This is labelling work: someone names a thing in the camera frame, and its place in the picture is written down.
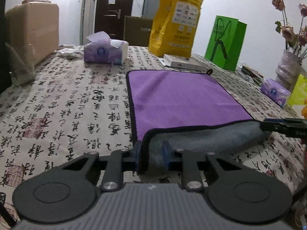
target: tablecloth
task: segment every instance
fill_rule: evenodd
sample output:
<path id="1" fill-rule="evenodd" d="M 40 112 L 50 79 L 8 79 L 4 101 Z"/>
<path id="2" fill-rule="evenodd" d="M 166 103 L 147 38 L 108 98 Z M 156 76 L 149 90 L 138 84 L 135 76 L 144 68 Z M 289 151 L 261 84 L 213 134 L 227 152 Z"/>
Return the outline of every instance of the tablecloth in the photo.
<path id="1" fill-rule="evenodd" d="M 212 77 L 255 119 L 297 117 L 289 106 L 280 108 L 233 72 L 199 55 L 193 57 L 204 64 L 204 72 L 212 68 Z M 109 155 L 132 147 L 125 75 L 139 69 L 174 70 L 162 66 L 145 47 L 129 47 L 128 59 L 120 67 L 70 61 L 53 54 L 36 67 L 34 82 L 13 84 L 0 95 L 0 202 L 15 218 L 11 197 L 23 180 L 89 151 Z M 299 140 L 273 133 L 267 141 L 233 153 L 231 158 L 276 177 L 293 192 L 303 177 L 303 152 Z M 179 174 L 140 179 L 125 172 L 124 179 L 177 182 Z M 8 228 L 2 218 L 0 223 Z"/>

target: tissue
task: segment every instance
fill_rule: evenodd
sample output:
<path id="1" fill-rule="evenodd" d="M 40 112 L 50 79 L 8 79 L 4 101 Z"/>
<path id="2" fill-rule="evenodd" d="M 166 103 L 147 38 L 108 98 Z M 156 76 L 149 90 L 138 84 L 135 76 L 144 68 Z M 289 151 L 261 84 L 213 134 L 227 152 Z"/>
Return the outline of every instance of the tissue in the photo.
<path id="1" fill-rule="evenodd" d="M 261 85 L 260 91 L 282 108 L 288 103 L 291 95 L 291 92 L 273 79 L 265 79 Z"/>
<path id="2" fill-rule="evenodd" d="M 122 65 L 128 57 L 128 42 L 114 40 L 103 31 L 87 37 L 90 43 L 84 46 L 84 61 Z"/>

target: yellow-green bag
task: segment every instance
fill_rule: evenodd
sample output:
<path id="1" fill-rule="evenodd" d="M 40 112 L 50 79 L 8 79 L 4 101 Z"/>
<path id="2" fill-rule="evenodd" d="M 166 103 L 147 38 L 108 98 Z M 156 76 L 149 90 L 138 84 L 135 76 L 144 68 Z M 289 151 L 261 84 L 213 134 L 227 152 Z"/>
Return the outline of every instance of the yellow-green bag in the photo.
<path id="1" fill-rule="evenodd" d="M 307 77 L 302 74 L 298 77 L 288 104 L 300 118 L 307 118 Z"/>
<path id="2" fill-rule="evenodd" d="M 190 58 L 203 0 L 160 0 L 153 20 L 148 49 Z"/>

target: metal screw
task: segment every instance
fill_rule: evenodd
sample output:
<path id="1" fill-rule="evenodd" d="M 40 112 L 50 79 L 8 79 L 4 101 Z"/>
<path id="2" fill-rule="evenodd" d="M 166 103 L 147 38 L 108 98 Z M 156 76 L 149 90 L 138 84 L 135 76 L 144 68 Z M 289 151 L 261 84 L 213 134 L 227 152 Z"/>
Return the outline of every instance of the metal screw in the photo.
<path id="1" fill-rule="evenodd" d="M 201 183 L 198 181 L 190 181 L 188 182 L 187 186 L 190 189 L 199 189 L 201 187 Z"/>
<path id="2" fill-rule="evenodd" d="M 112 190 L 117 188 L 117 183 L 116 182 L 106 182 L 103 187 L 107 190 Z"/>

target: large brown box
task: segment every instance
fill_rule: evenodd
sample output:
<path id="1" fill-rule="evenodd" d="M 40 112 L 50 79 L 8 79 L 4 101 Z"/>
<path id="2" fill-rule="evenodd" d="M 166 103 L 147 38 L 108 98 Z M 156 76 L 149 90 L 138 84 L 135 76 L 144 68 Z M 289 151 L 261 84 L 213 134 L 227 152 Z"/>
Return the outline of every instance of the large brown box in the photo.
<path id="1" fill-rule="evenodd" d="M 59 47 L 59 7 L 28 2 L 5 14 L 7 42 L 28 67 L 33 67 Z"/>
<path id="2" fill-rule="evenodd" d="M 124 40 L 130 46 L 148 47 L 152 25 L 152 19 L 125 16 Z"/>

